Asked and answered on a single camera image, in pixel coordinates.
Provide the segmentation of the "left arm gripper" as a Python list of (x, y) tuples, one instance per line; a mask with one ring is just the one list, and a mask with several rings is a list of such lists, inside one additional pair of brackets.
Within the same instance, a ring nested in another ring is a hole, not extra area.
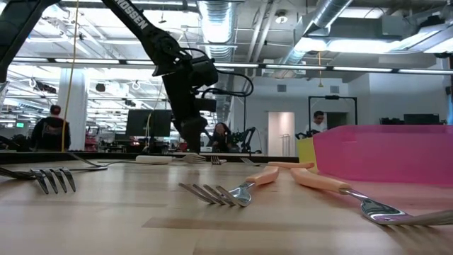
[(196, 98), (193, 87), (183, 76), (164, 76), (164, 86), (173, 111), (173, 124), (187, 142), (188, 150), (200, 152), (200, 136), (207, 121), (200, 111), (215, 112), (217, 102), (210, 98)]

